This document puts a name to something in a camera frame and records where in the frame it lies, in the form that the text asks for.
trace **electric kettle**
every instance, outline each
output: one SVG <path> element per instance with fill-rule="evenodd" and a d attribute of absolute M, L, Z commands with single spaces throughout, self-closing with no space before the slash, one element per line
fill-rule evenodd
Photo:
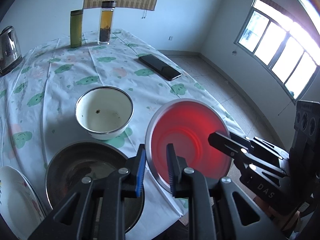
<path fill-rule="evenodd" d="M 0 76 L 12 71 L 22 61 L 19 41 L 12 26 L 0 34 Z"/>

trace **bowl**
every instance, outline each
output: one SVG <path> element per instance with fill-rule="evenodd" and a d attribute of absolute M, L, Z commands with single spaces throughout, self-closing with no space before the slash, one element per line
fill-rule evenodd
<path fill-rule="evenodd" d="M 97 87 L 84 93 L 77 101 L 78 123 L 98 140 L 120 135 L 133 115 L 133 103 L 127 93 L 115 87 Z"/>
<path fill-rule="evenodd" d="M 128 158 L 118 149 L 98 142 L 71 144 L 58 152 L 45 175 L 49 204 L 54 208 L 85 176 L 92 179 L 107 177 L 122 168 Z M 124 199 L 125 230 L 128 232 L 139 220 L 144 206 L 144 190 L 139 198 Z"/>
<path fill-rule="evenodd" d="M 231 158 L 209 145 L 211 133 L 230 133 L 221 117 L 206 104 L 193 99 L 177 99 L 161 106 L 146 133 L 147 161 L 157 182 L 170 192 L 166 146 L 173 143 L 177 156 L 204 176 L 226 176 Z"/>

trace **dark metal plate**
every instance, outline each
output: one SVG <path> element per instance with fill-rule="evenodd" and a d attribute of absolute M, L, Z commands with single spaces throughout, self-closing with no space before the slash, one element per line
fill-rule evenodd
<path fill-rule="evenodd" d="M 83 177 L 107 177 L 122 168 L 128 158 L 118 149 L 97 142 L 75 143 L 58 152 L 46 173 L 46 191 L 50 206 L 54 208 L 67 192 Z M 144 206 L 144 191 L 139 198 L 124 199 L 125 231 L 139 220 Z"/>

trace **plate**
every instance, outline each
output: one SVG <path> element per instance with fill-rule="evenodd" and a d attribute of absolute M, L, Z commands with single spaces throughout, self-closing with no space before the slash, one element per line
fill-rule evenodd
<path fill-rule="evenodd" d="M 24 176 L 20 171 L 17 171 L 20 173 L 20 175 L 26 180 L 28 186 L 30 187 L 30 189 L 33 191 L 33 193 L 35 194 L 36 196 L 36 199 L 38 200 L 39 204 L 40 204 L 40 209 L 42 211 L 42 213 L 44 214 L 44 216 L 46 217 L 48 215 L 48 212 L 42 202 L 42 200 L 39 198 L 39 196 L 36 194 L 36 191 L 34 190 L 34 188 L 32 187 L 31 183 L 29 182 L 29 180 L 27 179 L 26 176 Z"/>
<path fill-rule="evenodd" d="M 54 208 L 83 177 L 107 177 L 122 168 L 128 158 L 118 149 L 98 142 L 79 142 L 58 152 L 46 172 L 46 191 Z M 144 191 L 139 198 L 124 199 L 125 231 L 139 220 L 144 206 Z"/>
<path fill-rule="evenodd" d="M 21 240 L 27 240 L 44 220 L 35 193 L 21 173 L 10 166 L 0 168 L 0 214 Z"/>

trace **black phone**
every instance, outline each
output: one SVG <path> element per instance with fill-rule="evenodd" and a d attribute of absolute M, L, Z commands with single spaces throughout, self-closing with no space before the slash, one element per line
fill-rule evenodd
<path fill-rule="evenodd" d="M 173 67 L 170 67 L 167 63 L 164 63 L 162 60 L 151 54 L 141 56 L 139 57 L 139 60 L 158 72 L 166 80 L 172 81 L 181 76 L 179 71 L 175 70 Z"/>

